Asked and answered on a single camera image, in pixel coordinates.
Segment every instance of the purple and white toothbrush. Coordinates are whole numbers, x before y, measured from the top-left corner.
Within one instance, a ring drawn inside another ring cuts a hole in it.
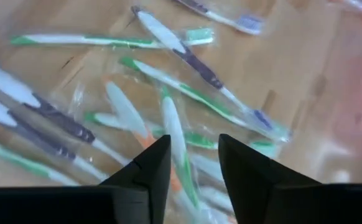
[[[83,158],[67,149],[58,141],[29,125],[22,118],[20,118],[8,107],[4,106],[1,103],[0,125],[4,126],[7,129],[10,129],[11,131],[22,136],[23,138],[28,139],[30,142],[41,148],[46,153],[71,161],[75,166],[95,176],[100,181],[104,181],[109,177],[107,174],[98,170],[96,167],[85,161]]]
[[[245,32],[247,34],[252,34],[252,35],[258,35],[261,32],[263,21],[258,17],[244,14],[237,21],[234,21],[232,19],[225,18],[209,10],[206,6],[196,2],[195,0],[173,0],[173,1],[179,2],[187,6],[188,8],[194,10],[195,12],[203,16],[206,16],[209,19],[213,19],[214,21],[234,27],[235,29],[241,32]]]
[[[92,145],[113,159],[119,159],[120,155],[108,147],[103,141],[99,140],[89,129],[56,109],[49,102],[34,93],[25,83],[16,80],[9,73],[1,69],[0,90],[18,103],[25,105],[32,111],[47,118],[71,136]]]
[[[133,6],[131,10],[149,32],[159,39],[168,49],[177,54],[184,62],[195,69],[209,85],[220,91],[243,112],[246,119],[246,128],[257,131],[275,141],[288,140],[288,130],[275,124],[263,112],[251,109],[242,103],[224,86],[207,65],[200,61],[169,28],[158,21],[151,13],[139,6]]]

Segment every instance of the wooden table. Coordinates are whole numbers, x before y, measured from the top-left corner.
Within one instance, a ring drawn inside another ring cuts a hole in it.
[[[147,35],[129,10],[131,4],[114,0],[0,0],[0,66],[77,119],[81,119],[85,111],[111,111],[100,80],[102,75],[111,75],[144,117],[161,122],[154,86],[124,69],[116,60],[132,55],[205,90],[199,77],[193,76],[191,69],[180,64],[169,52],[102,47],[15,48],[7,41],[9,35],[61,30],[113,36]],[[333,55],[334,40],[343,38],[339,27],[348,20],[346,18],[354,16],[341,14],[316,0],[232,1],[232,6],[248,7],[267,19],[262,35],[253,37],[209,21],[169,0],[145,0],[141,4],[171,29],[212,27],[215,30],[213,44],[194,47],[193,51],[245,103],[262,108],[271,118],[293,130],[293,140],[283,145],[277,158],[281,163],[324,182],[336,181],[338,170],[347,170],[349,181],[362,182],[362,158],[333,158],[327,154],[342,147],[335,140],[332,128],[340,99],[331,88],[336,78],[328,62]],[[189,128],[213,139],[220,133],[229,133],[240,141],[249,140],[244,129],[201,104],[175,91],[174,98]],[[142,151],[129,133],[86,125],[126,156],[134,157]],[[66,164],[45,158],[29,143],[2,128],[0,143],[58,169],[66,169],[83,183],[96,182]],[[74,140],[68,143],[106,172],[120,169],[119,164],[94,149]],[[362,147],[362,139],[352,147]],[[216,157],[215,152],[191,150]],[[21,170],[17,172],[20,176],[26,175]],[[11,174],[9,180],[4,176],[0,178],[0,185],[51,184],[32,178],[13,182],[21,177]]]

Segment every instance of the toothbrush handle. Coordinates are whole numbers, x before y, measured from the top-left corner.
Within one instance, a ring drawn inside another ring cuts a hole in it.
[[[194,9],[201,13],[208,12],[208,9],[204,5],[199,4],[194,0],[174,0],[174,1],[184,4],[184,5],[188,6],[189,8]]]
[[[31,105],[25,104],[26,107],[47,118],[54,124],[60,126],[68,134],[80,139],[81,141],[91,144],[95,140],[94,134],[89,129],[85,128],[83,125],[77,123],[73,118],[54,108],[49,102],[45,101],[37,94],[33,93],[33,96],[36,97],[41,106],[39,108],[35,108]]]
[[[7,126],[7,128],[13,130],[15,133],[21,135],[22,137],[30,140],[36,146],[43,149],[45,152],[63,157],[64,159],[68,159],[70,161],[76,158],[76,154],[67,149],[65,146],[61,145],[59,142],[55,141],[51,137],[42,133],[41,131],[33,128],[31,125],[26,123],[22,118],[18,115],[14,114],[12,111],[8,111],[8,114],[17,121],[17,126]]]
[[[182,45],[186,51],[184,54],[175,49],[173,49],[173,52],[195,69],[208,84],[217,90],[220,90],[224,84],[217,78],[216,74],[214,74],[207,65],[201,62],[184,44]]]

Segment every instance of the black object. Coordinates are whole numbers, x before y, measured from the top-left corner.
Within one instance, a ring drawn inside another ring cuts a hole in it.
[[[239,224],[362,223],[362,184],[321,184],[226,134],[219,154]]]
[[[98,186],[0,188],[0,223],[161,224],[169,181],[163,136]]]

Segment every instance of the wooden surface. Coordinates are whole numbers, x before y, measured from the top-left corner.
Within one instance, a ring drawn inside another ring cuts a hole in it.
[[[129,10],[133,3],[114,0],[0,0],[0,66],[77,119],[81,119],[86,111],[110,112],[100,77],[111,75],[144,117],[161,122],[155,86],[118,65],[116,60],[132,55],[202,91],[209,91],[191,69],[180,64],[169,52],[101,47],[15,48],[7,41],[9,35],[61,30],[145,36],[145,30]],[[362,156],[332,154],[339,149],[354,152],[356,148],[362,148],[362,138],[350,139],[352,142],[344,139],[343,144],[340,143],[333,128],[340,115],[337,111],[341,110],[338,109],[341,106],[338,104],[343,101],[343,88],[337,85],[342,74],[335,75],[334,69],[343,67],[345,62],[333,59],[339,58],[337,46],[342,49],[348,45],[348,40],[343,38],[349,35],[343,31],[359,19],[348,13],[340,14],[337,9],[316,0],[232,1],[230,5],[238,9],[250,8],[267,19],[262,35],[253,37],[209,21],[169,0],[141,0],[137,3],[147,7],[156,18],[174,30],[214,28],[215,42],[194,47],[193,51],[246,104],[262,108],[271,118],[293,130],[292,141],[282,146],[278,158],[281,163],[324,182],[338,181],[335,176],[344,171],[350,175],[348,181],[362,182]],[[174,96],[188,128],[213,139],[220,133],[228,133],[240,141],[249,141],[244,129],[175,91]],[[142,151],[129,133],[86,125],[126,156],[134,157]],[[0,128],[2,144],[23,154],[35,151],[30,145],[25,147],[27,143],[24,141],[10,137]],[[119,164],[94,149],[74,140],[68,140],[68,143],[106,172],[120,169]],[[215,153],[201,149],[191,150],[216,157]],[[67,169],[84,184],[95,183],[78,174],[77,170],[70,170],[70,166],[47,160],[36,152],[34,154],[34,158],[51,166]],[[9,185],[40,183],[41,180],[37,179],[8,182]]]

